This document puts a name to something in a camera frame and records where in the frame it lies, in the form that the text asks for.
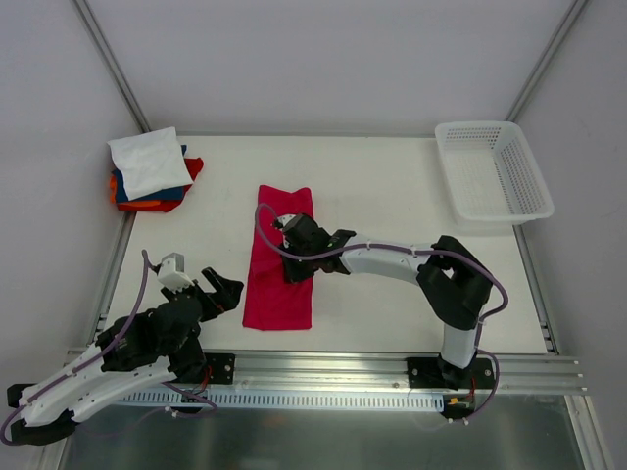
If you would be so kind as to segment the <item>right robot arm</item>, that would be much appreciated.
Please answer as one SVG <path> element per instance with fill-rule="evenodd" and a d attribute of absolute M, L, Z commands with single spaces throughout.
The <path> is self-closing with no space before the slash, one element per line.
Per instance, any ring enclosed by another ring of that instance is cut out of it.
<path fill-rule="evenodd" d="M 369 239 L 352 230 L 330 234 L 305 213 L 274 220 L 277 246 L 288 283 L 309 280 L 322 271 L 368 274 L 418 287 L 444 324 L 436 360 L 436 380 L 457 390 L 473 375 L 473 362 L 485 320 L 508 306 L 504 286 L 456 238 L 441 236 L 428 247 Z"/>

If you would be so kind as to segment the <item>pink red t shirt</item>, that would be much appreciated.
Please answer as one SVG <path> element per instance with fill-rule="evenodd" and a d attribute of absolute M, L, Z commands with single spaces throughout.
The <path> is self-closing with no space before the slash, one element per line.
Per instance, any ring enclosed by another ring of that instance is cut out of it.
<path fill-rule="evenodd" d="M 313 324 L 314 282 L 309 279 L 297 284 L 287 283 L 282 259 L 268 245 L 277 246 L 282 242 L 280 232 L 271 227 L 277 215 L 314 214 L 312 191 L 304 187 L 287 192 L 262 185 L 257 203 L 269 205 L 260 214 L 267 239 L 254 234 L 242 324 L 262 331 L 309 330 Z"/>

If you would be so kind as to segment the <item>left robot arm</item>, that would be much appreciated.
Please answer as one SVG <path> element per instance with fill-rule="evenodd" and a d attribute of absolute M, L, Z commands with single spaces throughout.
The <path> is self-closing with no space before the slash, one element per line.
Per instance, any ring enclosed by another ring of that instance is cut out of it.
<path fill-rule="evenodd" d="M 207 366 L 201 325 L 234 310 L 244 284 L 207 267 L 205 292 L 177 268 L 160 266 L 165 302 L 117 320 L 74 361 L 48 379 L 7 390 L 13 412 L 1 426 L 7 446 L 46 446 L 70 436 L 94 414 L 154 385 L 199 379 Z"/>

